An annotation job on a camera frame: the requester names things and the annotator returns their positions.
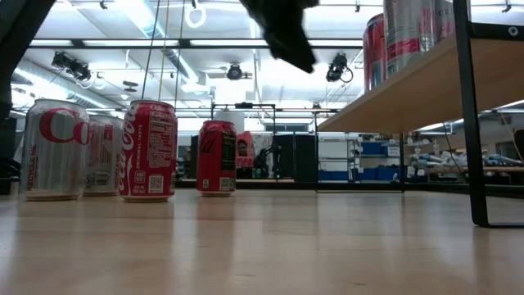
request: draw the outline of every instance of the wooden table surface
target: wooden table surface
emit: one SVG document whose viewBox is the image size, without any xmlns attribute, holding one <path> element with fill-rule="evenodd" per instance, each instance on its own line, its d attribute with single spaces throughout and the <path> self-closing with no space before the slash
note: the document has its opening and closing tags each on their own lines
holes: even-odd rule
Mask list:
<svg viewBox="0 0 524 295">
<path fill-rule="evenodd" d="M 493 198 L 500 221 L 524 201 Z M 523 294 L 524 232 L 465 195 L 238 191 L 0 201 L 0 294 Z"/>
</svg>

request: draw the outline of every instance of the security camera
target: security camera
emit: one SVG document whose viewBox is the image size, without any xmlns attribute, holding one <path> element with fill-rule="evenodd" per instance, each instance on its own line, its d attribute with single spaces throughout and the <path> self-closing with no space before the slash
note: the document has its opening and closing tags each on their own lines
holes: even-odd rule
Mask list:
<svg viewBox="0 0 524 295">
<path fill-rule="evenodd" d="M 228 79 L 240 80 L 242 79 L 242 69 L 238 64 L 232 64 L 228 70 Z"/>
</svg>

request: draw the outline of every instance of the coca-cola zero can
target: coca-cola zero can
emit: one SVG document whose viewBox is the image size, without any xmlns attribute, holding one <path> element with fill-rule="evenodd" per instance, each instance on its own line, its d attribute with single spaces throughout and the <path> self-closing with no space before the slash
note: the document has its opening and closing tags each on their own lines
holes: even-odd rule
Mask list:
<svg viewBox="0 0 524 295">
<path fill-rule="evenodd" d="M 112 116 L 89 116 L 89 144 L 84 196 L 117 196 L 118 165 L 124 121 Z"/>
<path fill-rule="evenodd" d="M 22 187 L 29 201 L 76 199 L 84 190 L 88 113 L 79 104 L 38 99 L 25 122 Z"/>
<path fill-rule="evenodd" d="M 203 196 L 229 196 L 237 181 L 237 131 L 227 121 L 208 120 L 199 134 L 197 189 Z"/>
<path fill-rule="evenodd" d="M 119 190 L 127 202 L 164 202 L 174 194 L 176 138 L 174 107 L 131 102 L 124 118 Z"/>
</svg>

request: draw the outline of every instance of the ceiling light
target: ceiling light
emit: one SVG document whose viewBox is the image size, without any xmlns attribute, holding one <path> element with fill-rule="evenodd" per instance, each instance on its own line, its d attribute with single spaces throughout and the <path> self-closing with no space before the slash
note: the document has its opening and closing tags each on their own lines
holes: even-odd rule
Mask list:
<svg viewBox="0 0 524 295">
<path fill-rule="evenodd" d="M 518 102 L 512 102 L 512 103 L 509 103 L 507 105 L 504 105 L 504 106 L 501 106 L 501 107 L 497 107 L 497 109 L 501 109 L 501 108 L 505 108 L 505 107 L 513 107 L 513 106 L 519 105 L 521 103 L 524 103 L 524 100 L 521 100 L 521 101 L 518 101 Z"/>
<path fill-rule="evenodd" d="M 10 111 L 10 113 L 17 114 L 17 115 L 20 115 L 20 116 L 27 116 L 25 113 L 23 113 L 21 111 Z"/>
<path fill-rule="evenodd" d="M 121 46 L 146 47 L 151 46 L 151 40 L 84 40 L 85 46 Z M 164 46 L 164 40 L 154 40 L 152 46 Z M 178 46 L 178 40 L 166 40 L 165 46 Z"/>
<path fill-rule="evenodd" d="M 309 44 L 311 46 L 318 46 L 318 47 L 349 47 L 349 46 L 355 46 L 355 47 L 362 47 L 363 41 L 362 40 L 310 40 Z"/>
<path fill-rule="evenodd" d="M 87 109 L 86 111 L 116 111 L 116 109 L 106 109 L 106 108 L 100 108 L 100 109 L 97 109 L 97 108 L 89 108 Z"/>
<path fill-rule="evenodd" d="M 231 39 L 231 40 L 218 40 L 218 39 L 200 39 L 190 40 L 191 45 L 195 46 L 267 46 L 268 44 L 261 39 Z"/>
<path fill-rule="evenodd" d="M 71 40 L 35 39 L 30 46 L 73 46 Z"/>
<path fill-rule="evenodd" d="M 429 125 L 426 127 L 422 127 L 421 129 L 417 129 L 417 131 L 427 131 L 427 130 L 433 130 L 442 127 L 442 123 L 437 123 L 433 125 Z"/>
</svg>

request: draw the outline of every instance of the metal rack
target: metal rack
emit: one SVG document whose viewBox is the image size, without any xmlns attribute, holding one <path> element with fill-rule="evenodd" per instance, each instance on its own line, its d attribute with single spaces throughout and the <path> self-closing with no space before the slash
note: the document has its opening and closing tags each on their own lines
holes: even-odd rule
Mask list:
<svg viewBox="0 0 524 295">
<path fill-rule="evenodd" d="M 471 39 L 503 39 L 521 42 L 524 40 L 524 27 L 472 23 L 468 17 L 468 3 L 466 0 L 454 0 L 453 8 L 464 118 L 464 136 L 468 155 L 472 221 L 475 225 L 486 228 L 524 228 L 524 224 L 495 224 L 490 223 L 489 220 L 471 45 Z"/>
</svg>

